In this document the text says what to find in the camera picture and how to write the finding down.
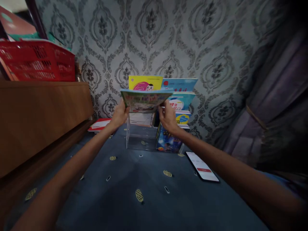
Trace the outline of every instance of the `forearm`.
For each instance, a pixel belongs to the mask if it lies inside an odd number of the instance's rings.
[[[206,162],[273,227],[290,224],[301,210],[301,201],[264,174],[183,129],[175,132],[183,143]]]
[[[107,125],[86,143],[43,187],[12,230],[52,230],[73,187],[115,130],[115,126]]]

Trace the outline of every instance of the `wooden furniture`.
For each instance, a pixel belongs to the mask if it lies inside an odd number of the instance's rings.
[[[0,81],[0,229],[30,185],[83,138],[94,120],[84,82]]]
[[[0,82],[0,178],[93,114],[88,83]]]

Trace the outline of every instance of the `hand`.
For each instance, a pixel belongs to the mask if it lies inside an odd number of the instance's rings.
[[[181,128],[177,125],[175,110],[170,106],[169,100],[164,102],[165,109],[158,107],[159,119],[163,127],[171,134],[177,133]]]
[[[109,124],[113,125],[114,128],[120,127],[126,122],[128,113],[129,107],[125,108],[125,103],[121,98],[121,102],[115,107],[115,112],[113,113],[112,119]]]

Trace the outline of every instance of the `phone screen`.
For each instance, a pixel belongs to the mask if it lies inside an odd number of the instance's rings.
[[[203,180],[219,182],[219,179],[200,157],[194,152],[186,152],[186,154]]]

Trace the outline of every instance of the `person's left hand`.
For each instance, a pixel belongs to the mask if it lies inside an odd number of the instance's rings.
[[[125,103],[121,98],[121,102],[115,107],[115,112],[113,113],[112,119],[109,124],[114,126],[114,128],[120,127],[126,122],[128,113],[129,107],[125,108]]]

